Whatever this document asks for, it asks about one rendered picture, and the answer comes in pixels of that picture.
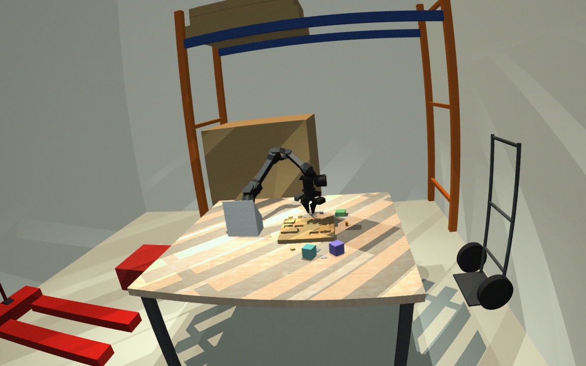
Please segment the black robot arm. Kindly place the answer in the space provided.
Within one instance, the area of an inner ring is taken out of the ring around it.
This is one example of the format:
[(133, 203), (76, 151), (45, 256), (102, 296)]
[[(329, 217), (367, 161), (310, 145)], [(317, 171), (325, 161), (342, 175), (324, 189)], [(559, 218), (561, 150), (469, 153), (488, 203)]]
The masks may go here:
[[(280, 155), (280, 153), (284, 155)], [(296, 166), (302, 170), (303, 175), (299, 178), (299, 180), (303, 180), (303, 188), (312, 188), (313, 181), (314, 185), (316, 186), (327, 186), (327, 176), (326, 174), (323, 175), (316, 175), (315, 171), (312, 169), (312, 165), (303, 162), (295, 153), (291, 152), (291, 149), (285, 149), (281, 147), (273, 147), (269, 150), (267, 160), (263, 164), (262, 168), (259, 170), (254, 180), (251, 180), (244, 189), (242, 189), (242, 201), (254, 201), (260, 191), (262, 191), (262, 181), (269, 173), (269, 170), (272, 168), (274, 164), (276, 164), (280, 160), (290, 159)]]

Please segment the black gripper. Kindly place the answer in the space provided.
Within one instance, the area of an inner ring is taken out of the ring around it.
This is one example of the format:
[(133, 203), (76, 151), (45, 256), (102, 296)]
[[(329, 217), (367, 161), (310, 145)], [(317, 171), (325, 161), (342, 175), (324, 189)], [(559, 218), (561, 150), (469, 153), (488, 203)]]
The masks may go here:
[(315, 196), (314, 196), (314, 190), (315, 190), (314, 187), (308, 188), (308, 189), (303, 188), (302, 189), (303, 194), (298, 194), (298, 195), (295, 196), (295, 201), (300, 201), (301, 200), (300, 203), (303, 205), (303, 207), (305, 208), (305, 210), (308, 213), (310, 213), (309, 202), (312, 201), (312, 203), (310, 204), (312, 214), (314, 214), (315, 208), (316, 208), (317, 205), (321, 205), (324, 202), (326, 202), (326, 198), (324, 198), (324, 197), (315, 198)]

